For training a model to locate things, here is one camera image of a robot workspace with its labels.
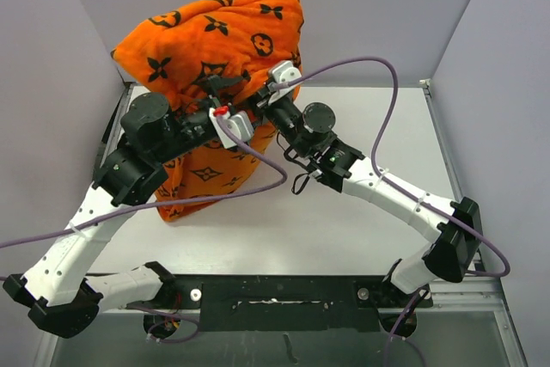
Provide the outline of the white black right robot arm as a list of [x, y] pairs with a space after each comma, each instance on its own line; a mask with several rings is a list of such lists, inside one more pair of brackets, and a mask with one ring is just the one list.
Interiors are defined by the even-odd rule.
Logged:
[[300, 109], [290, 95], [263, 87], [247, 104], [286, 140], [286, 160], [300, 165], [308, 178], [373, 204], [424, 237], [425, 247], [390, 268], [382, 285], [388, 303], [403, 305], [437, 278], [450, 283], [465, 278], [480, 245], [480, 208], [475, 201], [430, 194], [377, 167], [338, 137], [333, 130], [336, 116], [324, 103]]

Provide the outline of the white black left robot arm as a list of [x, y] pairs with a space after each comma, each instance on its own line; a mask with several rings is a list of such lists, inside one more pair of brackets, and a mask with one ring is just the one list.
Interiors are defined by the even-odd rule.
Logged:
[[218, 137], [214, 112], [222, 106], [220, 92], [243, 80], [218, 75], [199, 80], [205, 97], [196, 100], [195, 113], [174, 113], [164, 95], [151, 92], [129, 103], [117, 148], [96, 172], [68, 229], [36, 264], [3, 282], [7, 294], [28, 307], [38, 329], [68, 339], [107, 310], [136, 302], [163, 308], [174, 300], [174, 276], [156, 262], [106, 276], [88, 271], [120, 227], [167, 180], [165, 164]]

